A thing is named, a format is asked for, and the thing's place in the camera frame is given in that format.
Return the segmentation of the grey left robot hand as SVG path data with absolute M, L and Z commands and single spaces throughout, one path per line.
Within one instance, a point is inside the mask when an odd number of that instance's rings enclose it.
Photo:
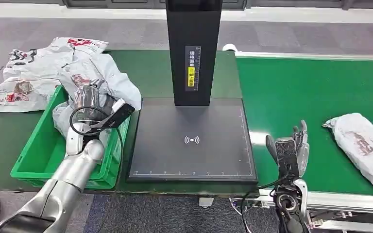
M 123 98 L 114 98 L 108 93 L 105 80 L 94 80 L 83 84 L 75 92 L 71 121 L 89 125 L 92 132 L 118 128 L 135 108 Z

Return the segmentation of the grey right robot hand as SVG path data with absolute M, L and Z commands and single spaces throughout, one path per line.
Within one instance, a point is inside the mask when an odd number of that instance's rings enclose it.
M 267 135 L 266 147 L 278 166 L 278 178 L 296 180 L 301 178 L 307 167 L 309 157 L 309 143 L 307 124 L 301 120 L 300 128 L 293 127 L 289 137 L 274 139 Z

